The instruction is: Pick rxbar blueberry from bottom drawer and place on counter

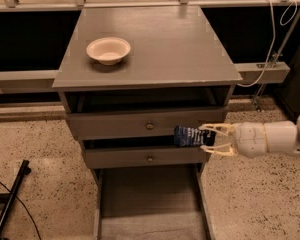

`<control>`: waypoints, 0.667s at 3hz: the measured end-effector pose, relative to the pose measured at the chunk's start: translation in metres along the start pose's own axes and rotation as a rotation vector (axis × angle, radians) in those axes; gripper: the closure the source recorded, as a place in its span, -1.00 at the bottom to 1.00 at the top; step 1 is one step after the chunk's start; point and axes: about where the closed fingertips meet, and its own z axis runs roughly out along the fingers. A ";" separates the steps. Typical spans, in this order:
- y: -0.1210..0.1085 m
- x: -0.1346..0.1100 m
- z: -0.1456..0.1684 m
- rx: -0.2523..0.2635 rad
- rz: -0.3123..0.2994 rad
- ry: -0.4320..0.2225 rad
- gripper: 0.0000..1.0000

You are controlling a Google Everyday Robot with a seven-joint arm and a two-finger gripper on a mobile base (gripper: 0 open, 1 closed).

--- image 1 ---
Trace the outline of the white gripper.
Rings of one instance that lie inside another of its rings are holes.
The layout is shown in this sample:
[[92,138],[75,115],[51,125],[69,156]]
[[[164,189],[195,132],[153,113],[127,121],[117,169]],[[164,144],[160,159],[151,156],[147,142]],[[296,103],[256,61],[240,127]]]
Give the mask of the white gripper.
[[[262,123],[244,122],[240,124],[211,123],[202,124],[199,130],[213,131],[216,134],[230,136],[234,133],[234,146],[239,154],[255,158],[267,153],[265,128]],[[236,152],[231,143],[217,146],[201,145],[206,153],[219,156],[235,156]]]

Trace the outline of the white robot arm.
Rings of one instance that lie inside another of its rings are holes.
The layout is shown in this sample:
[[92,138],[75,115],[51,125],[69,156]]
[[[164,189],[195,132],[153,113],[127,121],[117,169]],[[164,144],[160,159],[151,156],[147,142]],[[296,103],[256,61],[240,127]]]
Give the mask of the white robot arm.
[[203,124],[199,129],[232,137],[232,141],[226,144],[210,147],[201,146],[205,152],[211,154],[221,156],[241,154],[255,158],[271,153],[282,153],[300,157],[300,115],[297,123],[280,121],[272,123]]

